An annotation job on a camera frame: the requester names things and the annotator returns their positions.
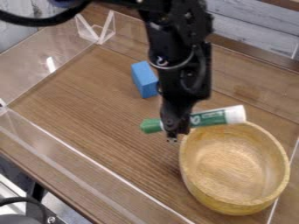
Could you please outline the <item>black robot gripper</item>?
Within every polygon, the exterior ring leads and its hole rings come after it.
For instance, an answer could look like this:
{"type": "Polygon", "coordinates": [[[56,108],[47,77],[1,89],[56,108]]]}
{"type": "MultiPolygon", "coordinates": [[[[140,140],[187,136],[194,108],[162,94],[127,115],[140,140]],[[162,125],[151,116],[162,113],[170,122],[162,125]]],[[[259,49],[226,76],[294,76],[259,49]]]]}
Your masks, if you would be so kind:
{"type": "Polygon", "coordinates": [[[148,59],[156,68],[163,97],[160,118],[167,141],[191,131],[194,105],[211,96],[212,22],[204,25],[146,23],[148,59]]]}

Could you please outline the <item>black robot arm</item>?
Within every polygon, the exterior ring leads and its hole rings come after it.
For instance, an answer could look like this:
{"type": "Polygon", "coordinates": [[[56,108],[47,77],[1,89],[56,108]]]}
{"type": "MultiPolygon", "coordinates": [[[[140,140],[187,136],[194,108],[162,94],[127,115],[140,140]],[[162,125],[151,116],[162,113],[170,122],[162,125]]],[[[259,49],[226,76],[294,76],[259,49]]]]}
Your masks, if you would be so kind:
{"type": "Polygon", "coordinates": [[[214,17],[204,0],[48,0],[60,8],[104,2],[134,8],[144,23],[148,62],[158,72],[160,121],[167,139],[191,131],[194,105],[211,97],[214,17]]]}

